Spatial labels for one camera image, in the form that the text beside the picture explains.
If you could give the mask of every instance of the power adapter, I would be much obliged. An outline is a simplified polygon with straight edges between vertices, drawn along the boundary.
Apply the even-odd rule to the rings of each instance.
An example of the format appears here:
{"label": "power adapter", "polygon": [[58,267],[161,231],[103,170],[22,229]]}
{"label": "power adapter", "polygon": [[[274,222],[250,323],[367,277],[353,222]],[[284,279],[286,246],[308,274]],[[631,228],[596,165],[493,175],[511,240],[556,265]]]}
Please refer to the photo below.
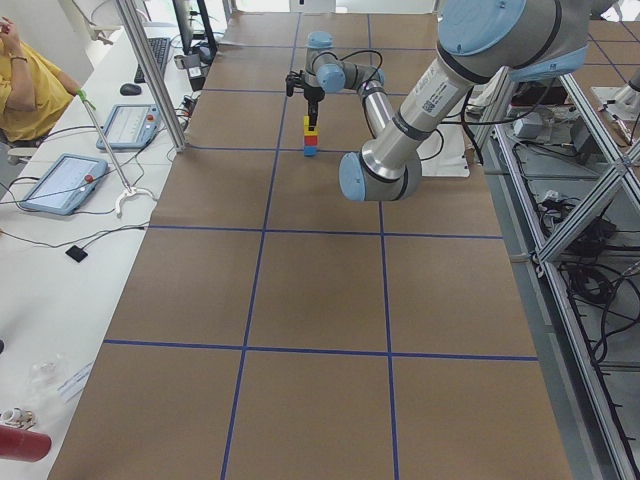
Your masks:
{"label": "power adapter", "polygon": [[69,248],[69,250],[67,250],[64,253],[66,253],[68,256],[73,258],[78,263],[80,263],[82,260],[84,260],[89,256],[87,252],[85,252],[82,248],[78,247],[77,245],[73,245],[71,248]]}

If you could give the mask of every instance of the blue block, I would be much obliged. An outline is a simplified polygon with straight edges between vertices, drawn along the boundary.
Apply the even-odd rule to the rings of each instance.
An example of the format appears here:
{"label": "blue block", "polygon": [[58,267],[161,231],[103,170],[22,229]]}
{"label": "blue block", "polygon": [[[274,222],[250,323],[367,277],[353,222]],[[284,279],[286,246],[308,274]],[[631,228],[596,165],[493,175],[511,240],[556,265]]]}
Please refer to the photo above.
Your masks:
{"label": "blue block", "polygon": [[304,156],[305,157],[315,157],[316,153],[318,153],[318,147],[316,147],[316,146],[305,146],[304,147]]}

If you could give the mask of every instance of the person's arm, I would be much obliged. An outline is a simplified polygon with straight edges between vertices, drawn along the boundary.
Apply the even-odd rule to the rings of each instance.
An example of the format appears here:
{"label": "person's arm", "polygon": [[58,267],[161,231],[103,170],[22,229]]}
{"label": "person's arm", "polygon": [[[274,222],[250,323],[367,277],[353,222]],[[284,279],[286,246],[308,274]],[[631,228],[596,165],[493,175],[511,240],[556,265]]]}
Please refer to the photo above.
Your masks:
{"label": "person's arm", "polygon": [[31,68],[20,43],[16,24],[7,17],[0,21],[0,39],[4,43],[4,53],[11,57],[11,93],[6,106],[14,110],[34,111],[36,92],[31,78]]}
{"label": "person's arm", "polygon": [[60,73],[58,73],[56,77],[70,95],[75,95],[76,93],[78,93],[78,90],[80,90],[80,84],[65,72],[60,71]]}

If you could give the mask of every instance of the stacked blocks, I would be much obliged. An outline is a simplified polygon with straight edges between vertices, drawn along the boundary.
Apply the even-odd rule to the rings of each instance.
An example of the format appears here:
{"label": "stacked blocks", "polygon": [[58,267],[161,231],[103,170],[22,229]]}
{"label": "stacked blocks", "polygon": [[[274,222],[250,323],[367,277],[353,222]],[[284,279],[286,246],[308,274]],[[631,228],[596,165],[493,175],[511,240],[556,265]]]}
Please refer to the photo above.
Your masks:
{"label": "stacked blocks", "polygon": [[318,127],[309,127],[309,115],[304,117],[304,156],[314,157],[318,153]]}

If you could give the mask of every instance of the yellow shirt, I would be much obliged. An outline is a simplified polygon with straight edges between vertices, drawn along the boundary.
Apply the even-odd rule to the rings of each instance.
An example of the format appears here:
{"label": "yellow shirt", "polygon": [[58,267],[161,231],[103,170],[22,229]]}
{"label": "yellow shirt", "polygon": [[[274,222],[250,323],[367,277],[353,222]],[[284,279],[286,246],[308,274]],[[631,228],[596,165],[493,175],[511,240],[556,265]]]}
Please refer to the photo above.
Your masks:
{"label": "yellow shirt", "polygon": [[7,106],[11,94],[11,60],[8,55],[0,55],[0,129],[11,142],[33,140],[49,133],[73,98],[57,79],[60,68],[28,45],[23,43],[22,48],[31,69],[37,108],[24,112]]}

